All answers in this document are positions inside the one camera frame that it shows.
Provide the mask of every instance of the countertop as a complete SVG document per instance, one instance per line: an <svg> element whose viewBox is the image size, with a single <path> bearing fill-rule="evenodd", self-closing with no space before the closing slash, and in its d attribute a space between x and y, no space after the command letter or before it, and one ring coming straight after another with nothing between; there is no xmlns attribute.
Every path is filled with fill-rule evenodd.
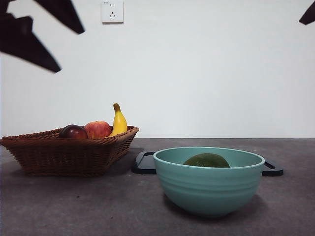
<svg viewBox="0 0 315 236"><path fill-rule="evenodd" d="M236 148L281 165L263 176L244 207L219 219L186 213L163 193L156 175L130 167L142 151L185 146ZM135 138L102 177L28 177L1 150L2 236L313 236L315 139Z"/></svg>

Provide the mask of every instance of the banana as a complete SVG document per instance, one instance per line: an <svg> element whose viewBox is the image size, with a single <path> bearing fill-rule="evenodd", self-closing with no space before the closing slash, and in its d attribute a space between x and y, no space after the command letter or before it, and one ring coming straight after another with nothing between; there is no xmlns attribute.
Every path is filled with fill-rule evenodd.
<svg viewBox="0 0 315 236"><path fill-rule="evenodd" d="M116 134L124 133L127 131L127 121L120 110L118 103L114 103L115 117L113 124L113 131L109 136L115 136Z"/></svg>

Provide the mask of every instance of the brown woven basket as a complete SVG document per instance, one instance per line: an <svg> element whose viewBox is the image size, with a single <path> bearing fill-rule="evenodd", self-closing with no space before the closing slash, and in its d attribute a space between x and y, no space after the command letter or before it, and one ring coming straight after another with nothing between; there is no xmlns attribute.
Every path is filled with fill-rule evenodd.
<svg viewBox="0 0 315 236"><path fill-rule="evenodd" d="M139 128L103 139L61 139L62 128L3 137L6 147L29 176L98 177L129 150Z"/></svg>

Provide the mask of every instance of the green fruit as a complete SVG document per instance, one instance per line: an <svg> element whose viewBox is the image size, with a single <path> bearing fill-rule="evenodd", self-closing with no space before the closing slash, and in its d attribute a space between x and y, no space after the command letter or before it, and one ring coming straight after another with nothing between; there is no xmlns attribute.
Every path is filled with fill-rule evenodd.
<svg viewBox="0 0 315 236"><path fill-rule="evenodd" d="M228 162L220 155L213 153L201 153L184 162L184 165L202 167L230 167Z"/></svg>

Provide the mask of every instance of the dark red apple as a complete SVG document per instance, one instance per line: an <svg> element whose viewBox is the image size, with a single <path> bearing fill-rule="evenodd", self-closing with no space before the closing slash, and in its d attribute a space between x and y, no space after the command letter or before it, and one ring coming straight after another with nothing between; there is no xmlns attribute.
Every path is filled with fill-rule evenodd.
<svg viewBox="0 0 315 236"><path fill-rule="evenodd" d="M102 139L112 132L109 124L104 121L93 121L84 126L89 139Z"/></svg>
<svg viewBox="0 0 315 236"><path fill-rule="evenodd" d="M70 124L60 131L59 138L87 139L88 134L86 133L83 127L75 124Z"/></svg>

